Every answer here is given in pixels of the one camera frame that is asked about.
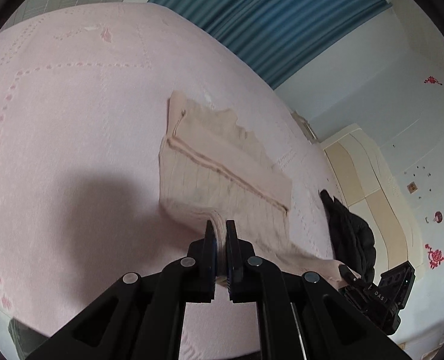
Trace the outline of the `blue curtain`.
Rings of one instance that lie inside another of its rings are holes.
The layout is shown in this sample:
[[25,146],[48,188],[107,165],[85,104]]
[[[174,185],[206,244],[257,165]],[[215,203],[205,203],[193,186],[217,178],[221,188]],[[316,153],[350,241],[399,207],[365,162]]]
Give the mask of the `blue curtain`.
[[149,0],[195,24],[271,88],[354,29],[388,0]]

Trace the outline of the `cream beige headboard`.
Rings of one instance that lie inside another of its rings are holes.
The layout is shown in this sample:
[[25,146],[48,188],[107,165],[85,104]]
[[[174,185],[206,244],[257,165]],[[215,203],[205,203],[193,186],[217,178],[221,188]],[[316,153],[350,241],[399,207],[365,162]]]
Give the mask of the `cream beige headboard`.
[[375,279],[408,261],[420,280],[426,270],[421,231],[376,142],[352,124],[323,141],[321,148],[343,203],[373,231]]

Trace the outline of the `beige knitted sweater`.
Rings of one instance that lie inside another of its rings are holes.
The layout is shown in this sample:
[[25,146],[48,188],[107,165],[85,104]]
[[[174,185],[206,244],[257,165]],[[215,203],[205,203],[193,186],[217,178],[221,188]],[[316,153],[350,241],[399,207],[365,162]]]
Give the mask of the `beige knitted sweater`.
[[211,221],[219,258],[225,257],[226,223],[232,219],[258,256],[295,275],[317,272],[342,288],[339,261],[318,258],[290,239],[292,181],[237,121],[231,109],[214,111],[172,93],[159,151],[161,207],[200,232]]

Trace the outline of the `pink bed cover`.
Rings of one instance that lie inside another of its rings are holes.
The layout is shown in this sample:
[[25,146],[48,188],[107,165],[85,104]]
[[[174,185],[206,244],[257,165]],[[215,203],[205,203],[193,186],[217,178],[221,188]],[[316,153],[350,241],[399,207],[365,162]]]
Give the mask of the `pink bed cover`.
[[92,4],[0,33],[0,309],[15,329],[52,336],[123,274],[158,272],[202,236],[159,204],[174,91],[254,133],[292,180],[292,242],[341,285],[319,197],[334,177],[277,94],[167,8]]

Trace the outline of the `black puffer jacket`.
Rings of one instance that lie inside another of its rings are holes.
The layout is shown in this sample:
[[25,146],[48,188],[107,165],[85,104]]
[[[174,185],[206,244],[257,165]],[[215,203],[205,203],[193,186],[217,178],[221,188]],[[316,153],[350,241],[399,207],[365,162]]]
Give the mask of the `black puffer jacket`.
[[325,189],[320,191],[320,198],[328,218],[334,258],[358,273],[363,281],[372,283],[376,263],[372,229]]

